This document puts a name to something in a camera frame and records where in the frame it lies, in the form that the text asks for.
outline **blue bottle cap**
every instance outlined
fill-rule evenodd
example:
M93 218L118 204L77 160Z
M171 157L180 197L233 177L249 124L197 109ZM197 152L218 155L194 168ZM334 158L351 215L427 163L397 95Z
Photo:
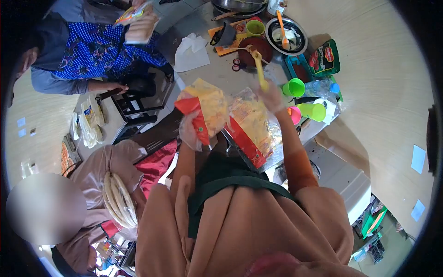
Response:
M338 86L337 83L333 83L333 84L331 84L331 86L330 86L330 90L331 90L333 93L338 93L338 92L340 91L340 87Z

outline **blue patterned apron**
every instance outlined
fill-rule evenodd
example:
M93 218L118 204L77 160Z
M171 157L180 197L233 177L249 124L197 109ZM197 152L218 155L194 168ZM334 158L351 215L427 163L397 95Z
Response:
M142 61L160 67L167 64L155 49L157 32L143 47L123 44L124 26L69 22L70 34L58 69L52 73L64 79L108 77L115 80L131 73L134 62Z

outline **green plastic cup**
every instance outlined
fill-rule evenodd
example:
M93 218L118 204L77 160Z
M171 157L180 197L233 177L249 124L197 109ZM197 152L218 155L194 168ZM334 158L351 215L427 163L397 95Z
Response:
M250 36L261 36L264 33L264 25L258 20L251 20L246 23L246 34Z
M302 116L321 122L326 117L326 109L323 104L298 104Z
M300 97L304 94L304 83L302 80L293 78L283 85L283 94L292 97Z

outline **yellow spatula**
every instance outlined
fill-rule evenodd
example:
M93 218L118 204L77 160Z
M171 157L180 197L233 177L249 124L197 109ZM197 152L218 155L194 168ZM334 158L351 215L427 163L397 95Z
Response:
M258 73L258 82L260 83L260 87L263 91L268 91L269 85L268 82L264 79L264 71L261 66L261 54L259 51L254 50L251 52L252 57L255 60L255 67L257 68Z

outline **metal bowl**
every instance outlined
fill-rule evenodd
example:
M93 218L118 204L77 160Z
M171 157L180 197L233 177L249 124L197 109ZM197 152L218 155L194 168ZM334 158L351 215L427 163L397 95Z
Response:
M211 0L211 2L229 11L251 13L260 10L268 0Z
M284 17L283 18L283 26L285 28L293 28L299 35L300 38L297 39L297 48L294 50L284 50L281 46L281 42L276 42L272 38L272 32L276 30L277 28L280 28L280 23L278 22L277 18L274 18L266 24L266 29L264 33L266 34L266 38L268 39L269 43L274 47L277 51L280 53L283 53L288 56L298 56L300 54L303 54L303 52L307 48L307 36L306 32L303 30L303 28L300 27L295 21Z
M221 8L221 7L218 7L214 3L212 3L212 5L214 6L214 9L216 9L221 14L230 12L230 10L226 10L226 9ZM232 17L232 18L239 18L239 19L250 18L251 16L255 16L255 15L261 13L265 8L266 8L266 5L263 5L258 11L255 11L255 12L238 12L235 15L232 15L230 17Z

